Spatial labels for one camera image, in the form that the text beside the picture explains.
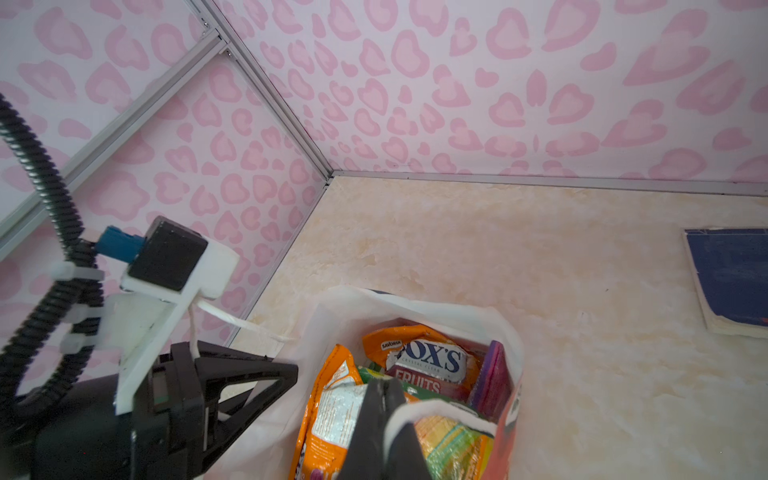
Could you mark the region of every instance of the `blue connector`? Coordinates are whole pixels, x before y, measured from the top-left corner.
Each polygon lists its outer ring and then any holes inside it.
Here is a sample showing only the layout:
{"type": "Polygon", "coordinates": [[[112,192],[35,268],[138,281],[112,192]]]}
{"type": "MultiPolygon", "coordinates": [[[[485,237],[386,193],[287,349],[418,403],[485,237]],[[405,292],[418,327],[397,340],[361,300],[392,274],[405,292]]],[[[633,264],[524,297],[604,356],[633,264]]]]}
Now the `blue connector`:
{"type": "Polygon", "coordinates": [[[131,263],[143,246],[144,237],[130,235],[110,225],[99,237],[96,251],[121,262],[131,263]]]}

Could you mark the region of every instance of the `blue cover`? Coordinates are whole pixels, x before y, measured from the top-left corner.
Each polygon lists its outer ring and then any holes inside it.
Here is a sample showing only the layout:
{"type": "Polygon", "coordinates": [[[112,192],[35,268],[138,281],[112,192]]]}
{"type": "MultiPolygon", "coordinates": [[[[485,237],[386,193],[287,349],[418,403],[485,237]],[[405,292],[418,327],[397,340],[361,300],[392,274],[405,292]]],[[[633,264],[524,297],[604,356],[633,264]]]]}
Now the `blue cover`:
{"type": "Polygon", "coordinates": [[[768,326],[768,229],[685,234],[712,311],[734,322],[768,326]]]}

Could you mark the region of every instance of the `dark blue book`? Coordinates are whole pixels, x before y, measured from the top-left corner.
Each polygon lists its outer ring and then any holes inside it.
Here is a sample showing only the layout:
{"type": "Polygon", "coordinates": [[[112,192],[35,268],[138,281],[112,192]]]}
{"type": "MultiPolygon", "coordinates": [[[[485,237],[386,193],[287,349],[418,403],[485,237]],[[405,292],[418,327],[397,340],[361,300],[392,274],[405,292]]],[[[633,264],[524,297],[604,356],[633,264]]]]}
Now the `dark blue book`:
{"type": "Polygon", "coordinates": [[[768,338],[768,229],[685,230],[707,329],[768,338]]]}

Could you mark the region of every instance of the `bag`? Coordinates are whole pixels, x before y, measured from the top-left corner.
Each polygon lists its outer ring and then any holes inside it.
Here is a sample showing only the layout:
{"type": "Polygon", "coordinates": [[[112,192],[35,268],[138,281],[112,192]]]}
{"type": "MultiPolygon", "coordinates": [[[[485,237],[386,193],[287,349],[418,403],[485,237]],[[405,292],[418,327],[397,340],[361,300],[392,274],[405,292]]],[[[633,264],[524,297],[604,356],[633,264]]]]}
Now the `bag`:
{"type": "Polygon", "coordinates": [[[506,478],[515,443],[523,373],[523,346],[511,324],[493,308],[408,300],[352,286],[333,287],[310,300],[290,334],[297,340],[286,343],[275,357],[276,361],[298,365],[296,385],[251,424],[205,478],[292,478],[290,463],[293,450],[307,401],[324,360],[340,343],[350,350],[358,362],[362,361],[366,358],[362,337],[387,326],[401,326],[403,323],[398,319],[408,319],[412,324],[421,323],[468,344],[487,347],[495,339],[504,346],[505,362],[514,388],[506,399],[497,424],[474,418],[464,409],[442,400],[407,404],[398,408],[397,412],[403,410],[399,418],[411,417],[414,420],[441,415],[480,431],[486,430],[485,425],[468,423],[472,422],[471,418],[474,422],[489,424],[495,438],[482,480],[506,478]]]}

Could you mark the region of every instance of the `zip tie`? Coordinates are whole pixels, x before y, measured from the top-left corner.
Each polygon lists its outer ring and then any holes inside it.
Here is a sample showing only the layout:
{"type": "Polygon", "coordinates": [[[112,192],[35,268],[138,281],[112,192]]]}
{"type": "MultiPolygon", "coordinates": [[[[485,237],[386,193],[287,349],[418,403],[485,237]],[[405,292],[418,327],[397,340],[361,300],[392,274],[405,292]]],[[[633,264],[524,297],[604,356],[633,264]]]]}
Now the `zip tie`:
{"type": "Polygon", "coordinates": [[[84,303],[76,303],[69,309],[62,323],[80,323],[87,318],[101,318],[104,316],[103,306],[88,306],[84,303]]]}
{"type": "Polygon", "coordinates": [[[272,340],[276,340],[280,343],[287,343],[292,342],[296,340],[292,336],[284,336],[284,335],[278,335],[277,333],[273,332],[272,330],[266,329],[262,327],[261,325],[257,325],[255,323],[247,322],[243,319],[239,319],[234,315],[230,315],[229,313],[223,311],[220,308],[216,308],[215,306],[211,305],[210,303],[206,302],[205,300],[199,298],[195,304],[200,307],[201,310],[204,312],[208,312],[211,315],[225,321],[228,323],[231,323],[237,327],[240,327],[241,329],[250,330],[251,332],[260,333],[262,335],[266,335],[270,337],[272,340]]]}
{"type": "Polygon", "coordinates": [[[96,345],[96,335],[87,336],[84,333],[66,333],[61,339],[58,350],[65,355],[72,355],[82,350],[84,346],[96,345]]]}
{"type": "Polygon", "coordinates": [[[88,266],[75,266],[72,262],[54,263],[51,268],[51,278],[53,280],[72,280],[80,278],[83,280],[103,280],[104,272],[98,268],[88,266]]]}

